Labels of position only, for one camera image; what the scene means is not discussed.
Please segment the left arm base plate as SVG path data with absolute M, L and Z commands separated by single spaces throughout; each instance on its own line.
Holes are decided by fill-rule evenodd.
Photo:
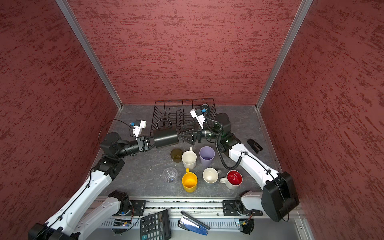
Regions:
M 146 207 L 145 200 L 124 200 L 121 201 L 119 216 L 142 216 Z

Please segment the black mug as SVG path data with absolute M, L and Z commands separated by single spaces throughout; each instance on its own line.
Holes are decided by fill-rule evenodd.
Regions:
M 160 122 L 168 122 L 169 126 L 166 128 L 163 125 L 163 128 L 159 128 Z M 176 145 L 179 143 L 179 135 L 176 127 L 173 126 L 173 123 L 170 119 L 160 119 L 156 122 L 156 131 L 154 131 L 154 141 L 156 148 L 163 148 L 172 145 Z

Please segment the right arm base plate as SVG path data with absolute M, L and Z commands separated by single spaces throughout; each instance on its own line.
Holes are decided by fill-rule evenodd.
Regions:
M 263 216 L 262 211 L 258 210 L 247 210 L 240 201 L 237 200 L 224 200 L 223 214 L 226 217 L 242 216 L 242 217 L 261 217 Z

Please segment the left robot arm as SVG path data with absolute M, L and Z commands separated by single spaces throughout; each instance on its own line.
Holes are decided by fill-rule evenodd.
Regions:
M 153 138 L 140 136 L 133 141 L 123 140 L 118 133 L 105 136 L 100 144 L 104 155 L 90 170 L 90 175 L 67 203 L 44 224 L 36 223 L 28 232 L 30 240 L 84 240 L 109 217 L 141 216 L 143 209 L 134 207 L 127 193 L 113 191 L 107 199 L 86 215 L 94 200 L 117 177 L 123 168 L 124 157 L 149 151 Z

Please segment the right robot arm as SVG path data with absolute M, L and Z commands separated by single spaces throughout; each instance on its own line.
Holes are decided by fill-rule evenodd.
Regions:
M 246 210 L 263 211 L 275 222 L 289 217 L 300 201 L 293 177 L 280 173 L 253 155 L 246 146 L 232 133 L 231 122 L 227 114 L 217 114 L 212 118 L 207 112 L 197 113 L 191 110 L 192 123 L 198 123 L 198 128 L 179 133 L 179 138 L 194 144 L 202 139 L 214 140 L 215 147 L 222 161 L 223 156 L 235 162 L 232 167 L 223 166 L 234 171 L 243 168 L 260 186 L 262 193 L 248 191 L 241 195 L 241 206 Z

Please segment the clear glass cup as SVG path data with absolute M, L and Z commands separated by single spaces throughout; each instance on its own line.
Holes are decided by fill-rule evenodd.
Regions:
M 162 177 L 165 183 L 176 183 L 178 181 L 178 171 L 175 168 L 167 168 L 163 171 Z

